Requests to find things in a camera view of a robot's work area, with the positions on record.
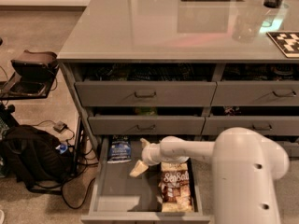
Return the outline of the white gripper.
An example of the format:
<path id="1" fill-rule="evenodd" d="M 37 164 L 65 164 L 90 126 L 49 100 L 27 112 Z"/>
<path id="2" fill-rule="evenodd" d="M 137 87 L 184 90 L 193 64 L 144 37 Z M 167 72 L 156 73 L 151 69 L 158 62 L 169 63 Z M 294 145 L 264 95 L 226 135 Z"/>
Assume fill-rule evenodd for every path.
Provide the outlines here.
<path id="1" fill-rule="evenodd" d="M 159 144 L 151 144 L 147 139 L 140 139 L 142 149 L 142 160 L 138 160 L 130 172 L 131 177 L 138 177 L 146 172 L 149 166 L 157 165 L 162 161 L 161 147 Z"/>

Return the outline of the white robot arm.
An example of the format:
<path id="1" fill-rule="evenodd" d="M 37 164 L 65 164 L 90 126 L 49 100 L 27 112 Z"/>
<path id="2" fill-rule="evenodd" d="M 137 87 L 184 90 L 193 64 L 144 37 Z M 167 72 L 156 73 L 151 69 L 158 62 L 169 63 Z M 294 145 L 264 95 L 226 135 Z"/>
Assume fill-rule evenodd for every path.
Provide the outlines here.
<path id="1" fill-rule="evenodd" d="M 287 174 L 290 161 L 277 142 L 234 127 L 213 142 L 167 136 L 158 144 L 141 143 L 141 159 L 131 176 L 162 162 L 206 161 L 212 165 L 215 224 L 281 224 L 274 181 Z"/>

